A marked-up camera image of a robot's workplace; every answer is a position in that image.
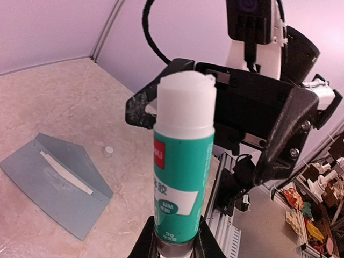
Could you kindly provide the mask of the small green white glue stick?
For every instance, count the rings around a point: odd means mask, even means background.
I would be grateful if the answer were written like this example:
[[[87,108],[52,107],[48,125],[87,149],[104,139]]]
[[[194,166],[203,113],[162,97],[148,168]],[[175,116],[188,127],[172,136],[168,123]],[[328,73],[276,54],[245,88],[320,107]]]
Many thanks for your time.
[[[163,257],[189,257],[202,215],[214,141],[215,78],[165,76],[154,125],[154,231]]]

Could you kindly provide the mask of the beige lined letter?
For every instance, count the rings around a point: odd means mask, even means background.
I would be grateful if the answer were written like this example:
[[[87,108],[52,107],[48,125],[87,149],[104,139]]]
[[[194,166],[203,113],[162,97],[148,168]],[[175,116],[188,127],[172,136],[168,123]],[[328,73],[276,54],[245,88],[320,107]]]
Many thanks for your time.
[[[53,159],[50,155],[46,154],[43,151],[40,151],[41,156],[54,168],[54,170],[65,180],[69,183],[73,184],[77,188],[81,189],[82,191],[86,192],[87,194],[91,195],[93,190],[86,186],[82,181],[80,181],[76,176],[74,176],[71,172],[65,169],[62,165],[60,165],[55,159]]]

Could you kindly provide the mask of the teal paper envelope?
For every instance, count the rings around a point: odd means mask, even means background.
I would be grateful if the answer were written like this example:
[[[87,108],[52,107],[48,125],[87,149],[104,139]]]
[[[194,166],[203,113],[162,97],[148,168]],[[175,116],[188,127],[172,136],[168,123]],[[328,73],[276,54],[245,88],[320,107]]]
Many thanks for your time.
[[[93,193],[89,195],[61,177],[40,151]],[[43,133],[1,161],[1,168],[32,202],[80,240],[85,239],[113,196],[83,146]]]

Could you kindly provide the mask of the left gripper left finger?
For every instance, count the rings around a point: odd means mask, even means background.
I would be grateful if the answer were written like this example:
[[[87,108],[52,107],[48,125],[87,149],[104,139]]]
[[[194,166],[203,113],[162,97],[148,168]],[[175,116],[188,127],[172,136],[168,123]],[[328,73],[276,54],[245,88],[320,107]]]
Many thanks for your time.
[[[132,251],[130,252],[130,258],[157,258],[159,252],[156,247],[156,236],[154,232],[154,217],[150,216]]]

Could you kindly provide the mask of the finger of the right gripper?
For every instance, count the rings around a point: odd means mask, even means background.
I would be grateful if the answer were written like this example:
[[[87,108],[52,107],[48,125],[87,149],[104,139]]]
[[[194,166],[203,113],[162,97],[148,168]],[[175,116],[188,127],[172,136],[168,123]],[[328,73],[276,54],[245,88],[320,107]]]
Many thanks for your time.
[[[146,107],[157,98],[157,87],[163,77],[181,71],[194,70],[195,61],[183,58],[173,59],[165,69],[158,74],[149,84],[140,89],[126,102],[125,121],[127,124],[153,129],[156,123],[156,115],[146,111]]]
[[[311,91],[302,88],[290,91],[254,170],[255,186],[291,175],[299,155],[291,157],[290,151],[302,150],[308,133],[301,125],[313,119],[318,103],[318,96]]]

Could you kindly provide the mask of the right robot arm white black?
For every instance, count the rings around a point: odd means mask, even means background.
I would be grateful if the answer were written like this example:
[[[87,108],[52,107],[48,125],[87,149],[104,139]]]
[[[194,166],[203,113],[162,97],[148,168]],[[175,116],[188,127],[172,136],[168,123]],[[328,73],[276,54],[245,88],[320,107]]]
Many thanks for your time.
[[[288,46],[280,80],[248,71],[187,59],[174,59],[161,72],[167,76],[195,70],[216,77],[215,136],[217,146],[238,154],[245,144],[261,151],[257,164],[243,158],[234,168],[231,187],[250,189],[288,178],[311,128],[321,128],[342,100],[320,75],[313,87],[302,81],[320,52],[303,34],[288,27]]]

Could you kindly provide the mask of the small white glue cap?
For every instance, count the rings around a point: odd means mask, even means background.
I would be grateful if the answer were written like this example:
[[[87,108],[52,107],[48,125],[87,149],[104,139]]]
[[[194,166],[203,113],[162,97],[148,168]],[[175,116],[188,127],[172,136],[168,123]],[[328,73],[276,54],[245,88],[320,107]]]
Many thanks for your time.
[[[103,154],[106,158],[111,158],[113,156],[113,148],[111,146],[106,146]]]

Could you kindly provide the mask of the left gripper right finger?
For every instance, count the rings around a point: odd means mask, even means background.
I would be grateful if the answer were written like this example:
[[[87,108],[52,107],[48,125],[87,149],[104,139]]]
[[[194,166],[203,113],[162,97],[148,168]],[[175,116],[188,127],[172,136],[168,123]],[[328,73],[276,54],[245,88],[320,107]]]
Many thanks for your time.
[[[199,229],[195,237],[195,257],[225,257],[203,216],[201,216]]]

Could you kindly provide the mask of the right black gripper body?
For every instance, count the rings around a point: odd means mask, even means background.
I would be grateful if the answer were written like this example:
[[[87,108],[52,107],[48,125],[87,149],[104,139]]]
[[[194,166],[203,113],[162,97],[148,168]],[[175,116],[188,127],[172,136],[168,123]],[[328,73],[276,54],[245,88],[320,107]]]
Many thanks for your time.
[[[216,78],[214,144],[240,154],[247,145],[262,151],[285,107],[298,86],[249,71],[200,62],[196,71]]]

